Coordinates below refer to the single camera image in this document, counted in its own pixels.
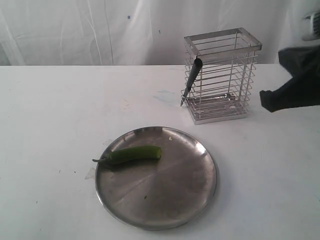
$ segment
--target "metal plate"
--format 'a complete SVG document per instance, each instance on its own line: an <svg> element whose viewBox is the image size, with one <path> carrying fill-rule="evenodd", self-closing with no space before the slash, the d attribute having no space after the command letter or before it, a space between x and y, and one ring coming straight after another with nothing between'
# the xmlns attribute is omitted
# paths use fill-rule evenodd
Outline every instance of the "metal plate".
<svg viewBox="0 0 320 240"><path fill-rule="evenodd" d="M106 168L98 164L95 187L103 206L118 220L145 230L181 226L197 215L215 193L216 167L204 146L169 127L144 127L111 143L110 151L159 146L160 160L135 160Z"/></svg>

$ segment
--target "white curtain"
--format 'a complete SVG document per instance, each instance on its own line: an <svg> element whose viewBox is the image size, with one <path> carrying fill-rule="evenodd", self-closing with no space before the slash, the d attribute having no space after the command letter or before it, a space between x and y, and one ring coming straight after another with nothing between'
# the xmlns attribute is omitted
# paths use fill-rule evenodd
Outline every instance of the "white curtain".
<svg viewBox="0 0 320 240"><path fill-rule="evenodd" d="M184 36L243 27L277 55L289 0L0 0L0 64L178 65Z"/></svg>

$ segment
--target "white tabletop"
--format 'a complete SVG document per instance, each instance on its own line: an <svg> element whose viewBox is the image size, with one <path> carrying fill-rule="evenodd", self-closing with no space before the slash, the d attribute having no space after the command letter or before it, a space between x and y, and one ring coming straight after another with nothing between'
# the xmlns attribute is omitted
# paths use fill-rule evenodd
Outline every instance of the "white tabletop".
<svg viewBox="0 0 320 240"><path fill-rule="evenodd" d="M290 79L257 65L251 115L194 125L180 107L183 66L0 67L0 239L319 239L320 106L269 113L260 90ZM145 126L200 140L220 172L194 221L143 231L114 219L95 190L112 140Z"/></svg>

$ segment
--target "knife blade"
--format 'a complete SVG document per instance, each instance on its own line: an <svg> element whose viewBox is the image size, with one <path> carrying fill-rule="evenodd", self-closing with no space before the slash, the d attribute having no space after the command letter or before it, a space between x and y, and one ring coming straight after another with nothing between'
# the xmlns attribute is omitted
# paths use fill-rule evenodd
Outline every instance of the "knife blade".
<svg viewBox="0 0 320 240"><path fill-rule="evenodd" d="M200 58L196 58L193 61L193 65L189 74L188 81L186 82L186 88L183 93L183 98L181 100L180 107L184 104L184 99L187 97L188 93L191 91L191 87L194 84L194 81L196 80L201 68L203 66L203 62Z"/></svg>

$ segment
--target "wire basket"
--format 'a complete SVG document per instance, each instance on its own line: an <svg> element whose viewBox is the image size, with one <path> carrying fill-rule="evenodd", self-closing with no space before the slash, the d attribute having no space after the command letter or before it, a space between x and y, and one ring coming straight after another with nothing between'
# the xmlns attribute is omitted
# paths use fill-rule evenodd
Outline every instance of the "wire basket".
<svg viewBox="0 0 320 240"><path fill-rule="evenodd" d="M262 44L244 28L187 36L184 40L186 82L194 59L203 62L188 96L181 96L194 123L247 117L256 52Z"/></svg>

